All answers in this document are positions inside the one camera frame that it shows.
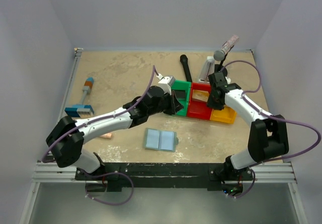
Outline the black VIP card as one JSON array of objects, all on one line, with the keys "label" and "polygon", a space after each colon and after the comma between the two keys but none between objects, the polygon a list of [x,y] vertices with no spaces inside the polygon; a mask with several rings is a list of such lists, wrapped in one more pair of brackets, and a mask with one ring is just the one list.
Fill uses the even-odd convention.
[{"label": "black VIP card", "polygon": [[186,100],[187,94],[186,94],[185,90],[174,90],[174,92],[175,92],[176,98],[179,101],[185,101]]}]

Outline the sage green card holder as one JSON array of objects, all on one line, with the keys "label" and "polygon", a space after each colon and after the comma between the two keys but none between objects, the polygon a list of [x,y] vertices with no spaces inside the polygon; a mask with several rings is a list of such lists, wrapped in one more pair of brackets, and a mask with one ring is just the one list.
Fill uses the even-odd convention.
[{"label": "sage green card holder", "polygon": [[144,132],[143,147],[147,150],[175,152],[179,143],[177,133],[146,128]]}]

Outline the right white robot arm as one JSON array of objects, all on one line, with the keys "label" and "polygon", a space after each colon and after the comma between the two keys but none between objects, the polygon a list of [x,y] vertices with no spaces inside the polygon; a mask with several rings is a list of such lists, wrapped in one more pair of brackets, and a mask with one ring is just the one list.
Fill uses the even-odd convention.
[{"label": "right white robot arm", "polygon": [[289,152],[286,123],[281,115],[272,116],[259,108],[236,83],[229,84],[222,72],[208,76],[211,92],[207,106],[223,111],[231,108],[250,127],[247,148],[229,156],[222,164],[219,176],[228,178],[247,167],[282,156]]}]

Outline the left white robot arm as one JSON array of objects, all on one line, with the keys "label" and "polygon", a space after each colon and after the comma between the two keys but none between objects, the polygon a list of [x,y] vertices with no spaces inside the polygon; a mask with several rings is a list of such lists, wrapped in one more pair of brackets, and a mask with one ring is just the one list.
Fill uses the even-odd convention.
[{"label": "left white robot arm", "polygon": [[87,173],[103,168],[96,153],[83,146],[105,133],[129,129],[145,123],[151,115],[164,113],[174,115],[183,108],[174,91],[165,92],[161,87],[151,86],[143,96],[113,112],[92,118],[74,120],[62,117],[46,139],[54,160],[60,168],[75,166]]}]

